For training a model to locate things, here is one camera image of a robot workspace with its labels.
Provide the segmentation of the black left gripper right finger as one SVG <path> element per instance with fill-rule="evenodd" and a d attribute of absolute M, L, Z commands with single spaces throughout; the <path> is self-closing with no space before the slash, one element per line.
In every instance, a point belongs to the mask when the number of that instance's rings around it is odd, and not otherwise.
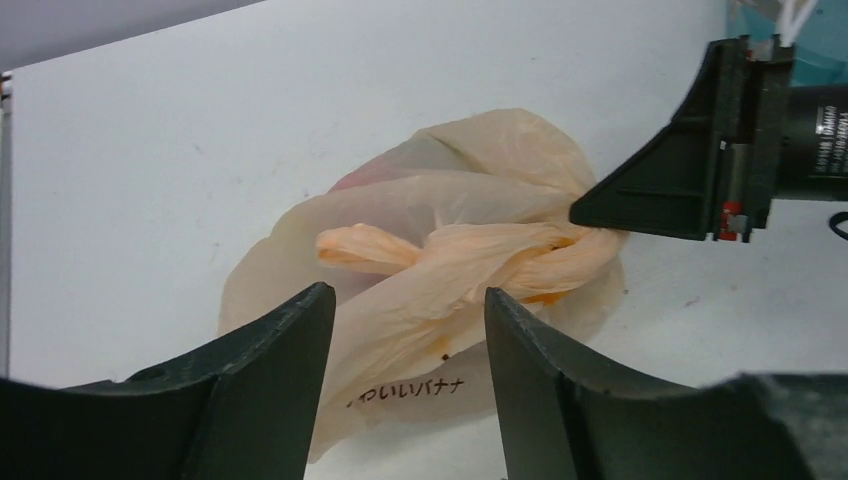
<path fill-rule="evenodd" d="M 511 479 L 843 479 L 847 379 L 740 375 L 691 388 L 620 364 L 485 297 Z"/>

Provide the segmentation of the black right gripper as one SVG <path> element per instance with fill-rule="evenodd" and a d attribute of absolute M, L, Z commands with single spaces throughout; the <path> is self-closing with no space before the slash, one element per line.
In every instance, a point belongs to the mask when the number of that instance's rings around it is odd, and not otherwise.
<path fill-rule="evenodd" d="M 847 86 L 794 86 L 794 50 L 773 36 L 709 43 L 669 123 L 570 208 L 574 224 L 747 243 L 776 199 L 847 199 Z"/>

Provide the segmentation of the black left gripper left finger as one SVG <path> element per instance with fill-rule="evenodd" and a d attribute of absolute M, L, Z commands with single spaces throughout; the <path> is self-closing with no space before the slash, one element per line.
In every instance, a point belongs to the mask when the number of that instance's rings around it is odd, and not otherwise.
<path fill-rule="evenodd" d="M 122 382 L 1 384 L 5 479 L 300 479 L 336 307 L 318 282 Z"/>

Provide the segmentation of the orange translucent plastic bag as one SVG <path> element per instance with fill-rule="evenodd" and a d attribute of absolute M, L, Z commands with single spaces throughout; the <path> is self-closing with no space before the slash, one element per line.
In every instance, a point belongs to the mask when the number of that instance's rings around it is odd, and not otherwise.
<path fill-rule="evenodd" d="M 310 462 L 383 422 L 491 411 L 488 288 L 583 341 L 622 299 L 626 234 L 569 218 L 594 184 L 578 144 L 524 109 L 421 129 L 289 209 L 229 274 L 218 331 L 335 289 Z"/>

